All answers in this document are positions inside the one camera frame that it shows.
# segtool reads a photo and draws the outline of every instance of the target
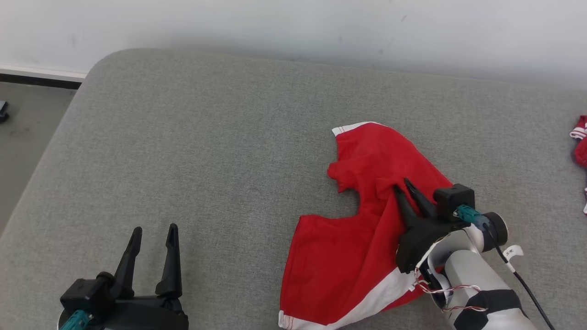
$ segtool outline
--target red t-shirt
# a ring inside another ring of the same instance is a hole
[[[414,272],[402,274],[395,263],[405,227],[392,187],[405,189],[407,177],[432,200],[434,190],[451,186],[387,126],[358,123],[332,131],[338,161],[330,164],[328,176],[339,192],[358,191],[359,211],[340,219],[300,217],[281,288],[284,329],[336,329],[417,298]]]

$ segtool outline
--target white trim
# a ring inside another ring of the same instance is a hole
[[[580,127],[576,127],[575,129],[573,129],[570,133],[569,136],[571,136],[573,139],[583,139],[586,136],[585,130],[580,128]]]
[[[342,134],[344,132],[348,132],[350,130],[353,130],[353,129],[361,126],[361,125],[369,124],[369,123],[373,123],[373,124],[378,124],[378,125],[381,125],[381,126],[385,126],[383,124],[376,123],[376,122],[362,122],[362,123],[356,123],[356,124],[352,124],[352,125],[335,127],[335,128],[332,129],[332,133],[334,133],[334,136],[337,136],[337,135]]]
[[[328,324],[318,324],[304,319],[294,318],[279,311],[278,325],[288,330],[334,330],[375,315],[392,302],[401,298],[410,290],[416,277],[414,272],[404,274],[399,268],[394,269],[379,282],[353,309],[340,320]]]
[[[23,66],[4,64],[0,64],[0,73],[4,73],[6,75],[64,80],[68,82],[83,82],[83,80],[86,78],[84,73],[25,68]]]

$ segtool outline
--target black tape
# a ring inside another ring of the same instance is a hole
[[[454,320],[456,330],[481,330],[487,324],[487,314],[518,308],[524,316],[518,295],[511,289],[481,291],[467,301],[467,306],[487,308],[484,312],[465,309]]]

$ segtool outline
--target white label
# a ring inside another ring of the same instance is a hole
[[[512,245],[504,250],[504,256],[508,261],[515,255],[524,255],[524,252],[519,245]]]

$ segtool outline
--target gray sofa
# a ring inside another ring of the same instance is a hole
[[[585,173],[568,132],[587,93],[209,53],[135,49],[89,73],[0,239],[0,329],[51,329],[77,278],[113,272],[143,227],[134,289],[154,292],[180,230],[191,329],[277,329],[298,217],[352,215],[326,175],[330,129],[374,121],[500,213],[514,264],[558,329],[585,329]],[[545,327],[498,259],[486,260]],[[449,329],[429,297],[347,329]]]

